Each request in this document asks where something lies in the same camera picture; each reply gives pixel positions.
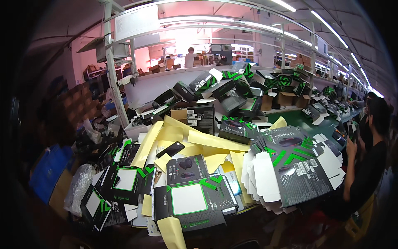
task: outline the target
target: ceiling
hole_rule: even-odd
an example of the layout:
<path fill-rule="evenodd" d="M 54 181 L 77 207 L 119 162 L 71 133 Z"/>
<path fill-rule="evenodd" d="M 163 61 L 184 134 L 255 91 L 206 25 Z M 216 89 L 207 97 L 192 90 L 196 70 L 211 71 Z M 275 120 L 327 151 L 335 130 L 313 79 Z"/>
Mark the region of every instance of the ceiling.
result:
<path fill-rule="evenodd" d="M 115 0 L 124 6 L 133 2 L 132 0 Z M 303 25 L 310 27 L 309 21 L 315 22 L 315 32 L 333 45 L 345 58 L 351 59 L 351 51 L 356 55 L 360 64 L 364 68 L 371 86 L 385 96 L 395 96 L 398 92 L 396 89 L 396 79 L 394 69 L 388 63 L 390 58 L 383 48 L 377 34 L 368 25 L 367 19 L 362 16 L 361 11 L 351 2 L 342 0 L 285 0 L 286 3 L 296 9 L 291 12 L 270 0 L 251 0 L 252 2 L 271 7 L 277 11 L 284 13 L 286 16 L 294 20 L 305 20 Z M 335 30 L 340 34 L 342 39 L 349 46 L 346 49 L 339 42 L 337 37 L 331 31 L 311 14 L 311 10 L 315 10 L 323 17 Z M 244 16 L 245 19 L 253 18 L 253 12 L 250 7 L 239 6 L 234 4 L 223 4 L 221 2 L 195 1 L 195 2 L 177 2 L 172 4 L 162 4 L 159 6 L 159 16 L 175 16 L 189 14 L 214 14 L 225 16 Z M 36 46 L 32 44 L 29 53 L 33 53 L 35 49 L 40 52 L 46 50 L 46 43 L 56 43 L 62 45 L 59 41 L 62 35 L 74 35 L 89 27 L 93 23 L 100 20 L 103 16 L 104 8 L 96 0 L 57 0 L 53 6 L 43 16 L 42 22 L 38 26 L 33 40 L 40 39 L 41 44 Z M 270 15 L 269 22 L 275 23 L 282 21 L 283 18 Z M 302 39 L 310 41 L 309 32 L 303 30 L 295 24 L 285 25 L 286 30 L 296 34 Z M 70 37 L 64 37 L 63 41 L 67 41 Z M 345 66 L 347 62 L 336 54 L 335 58 L 341 61 Z M 352 62 L 356 68 L 358 76 L 362 77 L 359 67 Z"/>

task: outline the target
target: bubble wrap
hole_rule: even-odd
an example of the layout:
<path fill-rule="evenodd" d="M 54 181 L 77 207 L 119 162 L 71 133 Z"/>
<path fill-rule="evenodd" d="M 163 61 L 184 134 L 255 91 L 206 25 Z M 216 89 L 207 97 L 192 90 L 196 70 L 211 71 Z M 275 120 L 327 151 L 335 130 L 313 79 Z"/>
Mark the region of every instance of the bubble wrap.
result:
<path fill-rule="evenodd" d="M 84 194 L 93 181 L 96 174 L 94 167 L 88 163 L 81 165 L 72 178 L 68 194 L 65 198 L 64 209 L 78 217 L 82 216 L 80 204 Z"/>

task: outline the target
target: yellow paper sheet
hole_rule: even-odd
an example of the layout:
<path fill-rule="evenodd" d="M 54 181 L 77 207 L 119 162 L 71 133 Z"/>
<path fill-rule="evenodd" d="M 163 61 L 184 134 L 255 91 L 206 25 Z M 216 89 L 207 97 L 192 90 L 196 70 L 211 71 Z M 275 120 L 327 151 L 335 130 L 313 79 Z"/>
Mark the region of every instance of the yellow paper sheet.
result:
<path fill-rule="evenodd" d="M 177 141 L 182 142 L 182 131 L 182 127 L 165 126 L 160 130 L 156 140 L 172 141 L 173 143 Z"/>
<path fill-rule="evenodd" d="M 167 217 L 158 220 L 158 228 L 167 249 L 187 249 L 178 218 Z"/>
<path fill-rule="evenodd" d="M 225 161 L 225 163 L 223 163 L 221 167 L 224 173 L 228 173 L 235 170 L 234 165 L 230 161 Z"/>
<path fill-rule="evenodd" d="M 245 185 L 241 182 L 242 168 L 243 168 L 243 155 L 244 153 L 235 153 L 231 151 L 232 162 L 234 163 L 236 177 L 238 178 L 240 189 L 242 190 L 243 201 L 246 204 L 253 203 L 254 201 L 248 195 Z"/>
<path fill-rule="evenodd" d="M 248 145 L 233 142 L 233 141 L 221 138 L 221 137 L 215 137 L 213 135 L 201 133 L 196 130 L 189 131 L 188 142 L 202 144 L 202 145 L 206 145 L 206 146 L 212 146 L 212 147 L 221 148 L 221 149 L 227 149 L 227 150 L 231 150 L 231 151 L 248 151 L 249 150 Z"/>
<path fill-rule="evenodd" d="M 215 154 L 204 157 L 207 165 L 207 171 L 209 172 L 209 174 L 214 173 L 214 171 L 216 171 L 220 164 L 224 163 L 227 155 L 228 154 Z"/>
<path fill-rule="evenodd" d="M 165 148 L 169 147 L 170 145 L 172 145 L 175 142 L 171 142 L 171 141 L 158 141 L 158 149 L 160 147 L 162 147 L 162 149 L 158 150 L 157 153 L 161 152 L 162 150 L 164 150 Z M 203 154 L 203 146 L 201 145 L 195 145 L 192 143 L 186 143 L 186 142 L 181 142 L 185 148 L 182 149 L 178 154 L 190 157 L 190 156 L 196 156 L 196 155 L 200 155 Z"/>
<path fill-rule="evenodd" d="M 278 120 L 269 128 L 269 129 L 276 129 L 287 126 L 286 120 L 280 116 Z"/>
<path fill-rule="evenodd" d="M 221 149 L 221 148 L 216 148 L 212 146 L 203 146 L 203 156 L 210 156 L 210 155 L 215 155 L 215 154 L 229 154 L 229 149 Z"/>
<path fill-rule="evenodd" d="M 152 196 L 145 194 L 142 202 L 142 215 L 152 216 Z"/>
<path fill-rule="evenodd" d="M 169 117 L 167 115 L 164 116 L 164 126 L 174 126 L 174 127 L 181 127 L 183 130 L 184 137 L 188 137 L 189 131 L 197 131 L 201 133 L 200 131 L 196 130 L 195 128 L 192 128 L 191 126 L 187 126 L 186 124 L 173 119 L 172 117 Z"/>
<path fill-rule="evenodd" d="M 171 160 L 172 158 L 168 154 L 164 154 L 160 158 L 156 159 L 154 164 L 156 167 L 159 167 L 164 173 L 166 173 L 166 168 L 167 168 L 167 163 Z"/>
<path fill-rule="evenodd" d="M 144 141 L 141 143 L 137 154 L 131 162 L 131 166 L 135 166 L 141 169 L 144 167 L 145 161 L 148 157 L 153 143 L 155 142 L 156 137 L 159 134 L 160 129 L 162 128 L 162 125 L 163 121 L 157 121 L 154 125 L 152 125 L 151 129 L 148 131 L 148 134 L 145 136 Z"/>

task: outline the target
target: green workbench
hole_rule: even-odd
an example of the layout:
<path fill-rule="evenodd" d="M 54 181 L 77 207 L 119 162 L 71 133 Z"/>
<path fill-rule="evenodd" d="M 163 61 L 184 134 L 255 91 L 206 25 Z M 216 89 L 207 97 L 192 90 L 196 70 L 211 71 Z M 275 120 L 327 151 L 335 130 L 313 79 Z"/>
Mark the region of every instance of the green workbench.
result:
<path fill-rule="evenodd" d="M 341 122 L 345 123 L 349 121 L 351 118 L 359 115 L 360 112 L 361 109 L 354 110 L 350 113 L 343 112 L 341 114 Z M 319 125 L 313 125 L 312 120 L 308 118 L 301 110 L 295 110 L 291 112 L 268 114 L 268 122 L 273 124 L 280 116 L 282 116 L 286 120 L 287 125 L 300 126 L 304 128 L 312 137 L 316 134 L 324 134 L 330 141 L 332 141 L 336 145 L 339 151 L 341 151 L 345 147 L 341 146 L 332 137 L 333 131 L 339 123 L 335 117 L 326 117 L 324 121 L 322 121 Z"/>

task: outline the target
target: blue crate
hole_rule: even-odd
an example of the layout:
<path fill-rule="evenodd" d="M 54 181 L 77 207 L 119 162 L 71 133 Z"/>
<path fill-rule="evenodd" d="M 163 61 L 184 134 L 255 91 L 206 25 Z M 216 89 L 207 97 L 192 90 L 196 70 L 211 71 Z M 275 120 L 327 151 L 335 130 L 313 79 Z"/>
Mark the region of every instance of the blue crate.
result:
<path fill-rule="evenodd" d="M 51 194 L 65 168 L 70 170 L 74 158 L 70 146 L 62 148 L 59 145 L 50 147 L 38 162 L 30 178 L 29 185 L 46 204 L 50 201 Z"/>
<path fill-rule="evenodd" d="M 127 97 L 124 97 L 124 98 L 123 98 L 123 105 L 125 105 L 126 103 L 127 103 Z M 112 100 L 109 101 L 108 103 L 106 103 L 106 104 L 105 104 L 105 107 L 106 107 L 107 110 L 116 108 L 116 107 L 115 107 L 115 103 L 114 103 Z"/>

